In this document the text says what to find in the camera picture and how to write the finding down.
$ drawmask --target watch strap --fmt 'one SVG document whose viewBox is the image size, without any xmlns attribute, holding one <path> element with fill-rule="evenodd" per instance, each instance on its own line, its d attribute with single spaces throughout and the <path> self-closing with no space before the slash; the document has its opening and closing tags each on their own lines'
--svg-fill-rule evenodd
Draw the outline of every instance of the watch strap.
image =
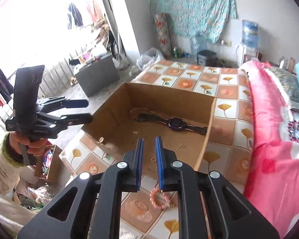
<svg viewBox="0 0 299 239">
<path fill-rule="evenodd" d="M 206 135 L 207 133 L 207 127 L 197 127 L 197 126 L 192 126 L 189 124 L 186 124 L 185 130 L 189 130 L 195 133 L 199 133 L 201 135 Z"/>
<path fill-rule="evenodd" d="M 145 121 L 155 121 L 155 122 L 161 122 L 163 124 L 168 124 L 168 119 L 156 116 L 156 115 L 152 115 L 152 114 L 145 114 L 145 113 L 140 113 L 138 115 L 138 117 L 141 120 L 145 120 Z"/>
</svg>

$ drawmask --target wristwatch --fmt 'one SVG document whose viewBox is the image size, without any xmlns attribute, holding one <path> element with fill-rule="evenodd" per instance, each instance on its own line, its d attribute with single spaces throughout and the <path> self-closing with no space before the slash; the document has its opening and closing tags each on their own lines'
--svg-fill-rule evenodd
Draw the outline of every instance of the wristwatch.
<svg viewBox="0 0 299 239">
<path fill-rule="evenodd" d="M 165 119 L 160 116 L 141 113 L 138 115 L 138 121 L 154 121 L 167 125 L 173 131 L 188 130 L 191 132 L 206 135 L 207 127 L 197 127 L 186 124 L 186 122 L 180 118 Z"/>
</svg>

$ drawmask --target hand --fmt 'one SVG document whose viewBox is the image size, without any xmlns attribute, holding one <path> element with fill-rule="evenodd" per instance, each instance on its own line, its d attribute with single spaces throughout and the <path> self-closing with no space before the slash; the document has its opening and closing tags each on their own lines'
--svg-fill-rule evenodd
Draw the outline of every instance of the hand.
<svg viewBox="0 0 299 239">
<path fill-rule="evenodd" d="M 34 156 L 41 156 L 44 153 L 46 141 L 46 138 L 41 138 L 40 140 L 30 142 L 29 138 L 23 136 L 19 132 L 10 132 L 10 146 L 15 152 L 20 155 L 22 155 L 19 145 L 21 143 L 29 147 L 29 154 L 32 154 Z"/>
</svg>

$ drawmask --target pink blanket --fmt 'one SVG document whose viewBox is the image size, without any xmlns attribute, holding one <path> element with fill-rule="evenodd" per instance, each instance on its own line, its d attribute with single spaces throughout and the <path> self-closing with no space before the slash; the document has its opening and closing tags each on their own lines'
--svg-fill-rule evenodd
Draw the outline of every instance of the pink blanket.
<svg viewBox="0 0 299 239">
<path fill-rule="evenodd" d="M 244 195 L 283 238 L 299 219 L 299 113 L 262 68 L 245 65 L 254 98 L 254 152 Z"/>
</svg>

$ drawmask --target watch face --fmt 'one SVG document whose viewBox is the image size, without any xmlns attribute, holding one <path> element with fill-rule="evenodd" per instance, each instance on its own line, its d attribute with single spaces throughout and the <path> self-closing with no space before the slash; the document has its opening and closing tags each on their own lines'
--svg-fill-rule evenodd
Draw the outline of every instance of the watch face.
<svg viewBox="0 0 299 239">
<path fill-rule="evenodd" d="M 172 127 L 181 128 L 184 123 L 184 120 L 178 118 L 172 118 L 170 121 L 170 125 Z"/>
</svg>

